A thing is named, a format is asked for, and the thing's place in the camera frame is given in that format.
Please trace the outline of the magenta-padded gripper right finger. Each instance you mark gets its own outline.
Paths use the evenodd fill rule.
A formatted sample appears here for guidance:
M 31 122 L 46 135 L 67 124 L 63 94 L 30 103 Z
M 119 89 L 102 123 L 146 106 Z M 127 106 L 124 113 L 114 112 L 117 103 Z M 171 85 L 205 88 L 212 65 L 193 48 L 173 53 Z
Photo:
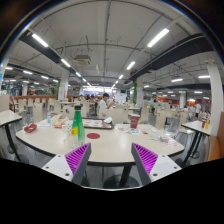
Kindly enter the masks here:
M 147 185 L 181 170 L 181 167 L 169 156 L 164 154 L 157 155 L 136 143 L 132 144 L 131 153 L 143 185 Z

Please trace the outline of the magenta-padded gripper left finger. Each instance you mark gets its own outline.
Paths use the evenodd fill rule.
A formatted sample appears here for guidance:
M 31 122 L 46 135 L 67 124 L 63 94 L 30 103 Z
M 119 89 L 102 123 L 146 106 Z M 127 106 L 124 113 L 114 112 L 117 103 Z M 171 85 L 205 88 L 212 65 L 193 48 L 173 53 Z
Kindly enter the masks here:
M 80 185 L 90 155 L 91 144 L 87 143 L 66 155 L 57 154 L 42 169 Z

